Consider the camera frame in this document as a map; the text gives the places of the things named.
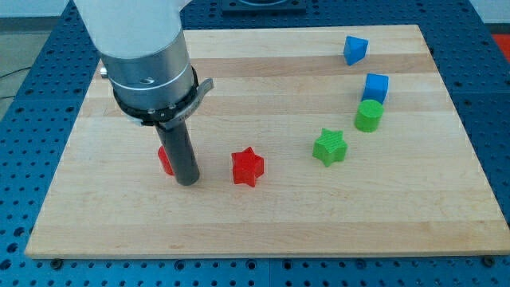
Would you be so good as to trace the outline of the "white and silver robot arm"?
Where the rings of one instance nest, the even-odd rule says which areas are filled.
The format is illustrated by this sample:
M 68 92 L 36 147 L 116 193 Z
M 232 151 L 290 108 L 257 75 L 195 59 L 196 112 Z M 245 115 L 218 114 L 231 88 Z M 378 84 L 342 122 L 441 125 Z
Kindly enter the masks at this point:
M 181 10 L 190 0 L 76 0 L 120 109 L 142 125 L 173 128 L 214 87 L 190 63 Z

